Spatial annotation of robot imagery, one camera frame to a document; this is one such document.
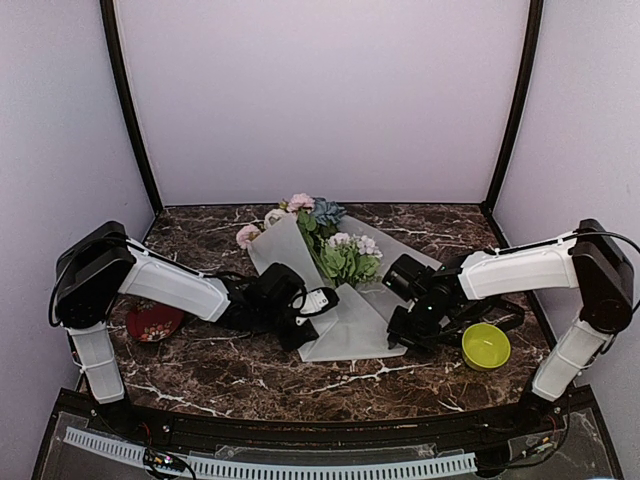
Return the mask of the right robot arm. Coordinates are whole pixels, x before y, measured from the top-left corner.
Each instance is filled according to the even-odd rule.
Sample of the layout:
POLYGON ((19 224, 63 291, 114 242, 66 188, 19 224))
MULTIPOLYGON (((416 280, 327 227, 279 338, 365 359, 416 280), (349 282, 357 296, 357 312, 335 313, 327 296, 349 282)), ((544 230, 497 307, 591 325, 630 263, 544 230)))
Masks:
POLYGON ((510 413, 521 434, 534 432, 590 361, 626 330, 639 309, 634 267, 619 243, 629 238, 607 231, 595 219, 554 238, 509 247, 476 250, 428 267, 409 254, 398 257, 382 283, 402 300, 387 327, 390 345, 428 351, 453 336, 454 325, 479 317, 502 296, 545 290, 574 290, 581 304, 568 330, 542 361, 528 396, 510 413))

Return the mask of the black ribbon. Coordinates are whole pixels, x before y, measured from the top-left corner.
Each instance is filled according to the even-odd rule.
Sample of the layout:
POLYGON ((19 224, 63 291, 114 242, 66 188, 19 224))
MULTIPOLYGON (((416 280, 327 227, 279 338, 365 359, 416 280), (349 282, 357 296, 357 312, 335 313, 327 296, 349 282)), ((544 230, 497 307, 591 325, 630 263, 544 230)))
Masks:
POLYGON ((460 347, 464 331, 479 323, 488 323, 506 333, 524 323, 525 310, 500 296, 484 300, 463 302, 450 309, 450 322, 443 328, 438 342, 452 347, 460 347))

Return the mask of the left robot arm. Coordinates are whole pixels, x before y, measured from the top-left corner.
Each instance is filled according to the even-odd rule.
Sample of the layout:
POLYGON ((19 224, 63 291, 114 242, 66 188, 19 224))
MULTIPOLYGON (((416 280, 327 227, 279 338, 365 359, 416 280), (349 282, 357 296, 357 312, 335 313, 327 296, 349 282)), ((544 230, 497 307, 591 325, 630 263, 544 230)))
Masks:
POLYGON ((275 333, 283 349, 317 337, 309 318, 328 306, 290 267, 273 263, 258 276, 232 271, 204 273, 170 260, 130 238, 109 221, 57 260, 48 322, 62 327, 86 376, 101 417, 120 436, 141 427, 140 412, 125 398, 107 321, 122 296, 137 297, 231 328, 275 333))

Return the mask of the white fake rose stem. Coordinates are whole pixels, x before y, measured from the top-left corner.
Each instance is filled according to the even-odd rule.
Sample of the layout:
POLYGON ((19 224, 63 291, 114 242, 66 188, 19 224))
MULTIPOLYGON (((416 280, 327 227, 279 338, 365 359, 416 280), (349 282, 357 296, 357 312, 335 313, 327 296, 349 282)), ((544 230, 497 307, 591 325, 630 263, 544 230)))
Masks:
POLYGON ((270 210, 264 217, 264 229, 268 230, 273 227, 277 222, 286 218, 289 215, 287 210, 276 208, 270 210))

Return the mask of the translucent white wrapping paper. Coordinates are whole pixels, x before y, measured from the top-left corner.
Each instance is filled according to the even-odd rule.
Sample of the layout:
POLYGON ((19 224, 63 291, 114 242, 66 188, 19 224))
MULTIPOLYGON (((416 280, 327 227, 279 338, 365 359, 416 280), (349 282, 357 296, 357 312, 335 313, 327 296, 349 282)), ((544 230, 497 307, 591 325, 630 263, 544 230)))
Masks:
MULTIPOLYGON (((380 276, 403 254, 434 269, 441 265, 436 259, 349 215, 342 219, 339 230, 366 235, 376 242, 383 254, 378 270, 380 276)), ((290 215, 251 241, 248 254, 258 273, 263 273, 270 264, 278 262, 294 270, 309 290, 328 283, 314 265, 296 222, 290 215)), ((336 293, 338 305, 311 319, 319 338, 298 349, 302 361, 382 359, 406 353, 406 347, 398 344, 390 348, 387 340, 391 315, 396 307, 405 307, 406 302, 379 281, 356 288, 342 285, 336 289, 336 293)))

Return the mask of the blue fake rose bunch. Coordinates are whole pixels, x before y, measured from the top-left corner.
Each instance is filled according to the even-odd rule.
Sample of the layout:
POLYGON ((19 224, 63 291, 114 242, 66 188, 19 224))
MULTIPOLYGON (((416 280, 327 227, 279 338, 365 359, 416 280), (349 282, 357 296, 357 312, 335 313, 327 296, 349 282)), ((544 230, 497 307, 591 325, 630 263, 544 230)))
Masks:
POLYGON ((335 201, 324 197, 314 197, 314 207, 311 216, 315 219, 321 231, 335 231, 342 218, 346 215, 346 209, 335 201))

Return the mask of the lilac hydrangea fake bunch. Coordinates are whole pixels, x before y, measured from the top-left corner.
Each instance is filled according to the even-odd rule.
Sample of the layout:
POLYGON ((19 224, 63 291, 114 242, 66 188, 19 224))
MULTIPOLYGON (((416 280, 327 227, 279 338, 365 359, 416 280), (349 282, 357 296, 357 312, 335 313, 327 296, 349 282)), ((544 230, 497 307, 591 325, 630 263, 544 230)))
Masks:
POLYGON ((383 253, 370 236, 339 232, 322 243, 319 259, 333 287, 347 284, 355 288, 380 279, 383 253))

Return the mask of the pink peony fake stem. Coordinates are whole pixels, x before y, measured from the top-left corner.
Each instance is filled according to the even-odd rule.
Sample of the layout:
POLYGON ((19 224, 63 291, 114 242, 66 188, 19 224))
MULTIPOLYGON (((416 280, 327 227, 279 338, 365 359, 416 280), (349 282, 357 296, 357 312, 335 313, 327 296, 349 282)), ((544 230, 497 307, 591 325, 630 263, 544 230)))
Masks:
POLYGON ((279 207, 296 218, 303 240, 310 250, 314 250, 318 244, 316 237, 319 228, 319 223, 313 215, 315 199, 306 193, 298 193, 288 201, 281 200, 279 207))

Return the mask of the small pink fake rose stem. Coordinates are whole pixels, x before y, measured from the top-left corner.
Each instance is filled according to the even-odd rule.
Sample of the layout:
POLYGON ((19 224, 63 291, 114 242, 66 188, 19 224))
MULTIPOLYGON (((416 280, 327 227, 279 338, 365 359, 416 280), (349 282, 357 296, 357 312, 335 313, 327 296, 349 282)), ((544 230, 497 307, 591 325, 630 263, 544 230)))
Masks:
POLYGON ((246 250, 262 233, 263 231, 254 224, 245 225, 237 232, 236 243, 242 250, 246 250))

